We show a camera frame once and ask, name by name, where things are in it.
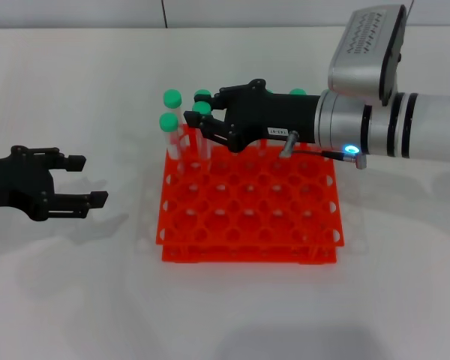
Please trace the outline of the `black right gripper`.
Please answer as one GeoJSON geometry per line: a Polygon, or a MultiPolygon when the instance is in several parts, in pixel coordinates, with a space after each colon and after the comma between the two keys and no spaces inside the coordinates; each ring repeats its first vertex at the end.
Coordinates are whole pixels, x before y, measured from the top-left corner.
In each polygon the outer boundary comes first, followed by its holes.
{"type": "Polygon", "coordinates": [[[284,141],[292,131],[298,133],[300,143],[314,143],[319,99],[318,95],[271,93],[264,79],[253,79],[220,88],[215,94],[194,95],[195,102],[205,102],[212,110],[226,110],[224,121],[194,111],[185,111],[184,119],[203,138],[230,152],[242,152],[257,140],[284,141]]]}

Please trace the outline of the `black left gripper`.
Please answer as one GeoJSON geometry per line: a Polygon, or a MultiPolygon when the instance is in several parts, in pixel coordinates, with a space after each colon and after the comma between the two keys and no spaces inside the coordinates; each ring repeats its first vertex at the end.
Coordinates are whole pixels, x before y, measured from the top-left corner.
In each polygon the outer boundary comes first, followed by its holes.
{"type": "Polygon", "coordinates": [[[33,221],[49,218],[86,218],[91,209],[102,209],[106,191],[87,194],[54,193],[50,170],[82,172],[83,155],[65,155],[59,148],[26,148],[15,145],[0,158],[0,207],[18,209],[33,221]]]}

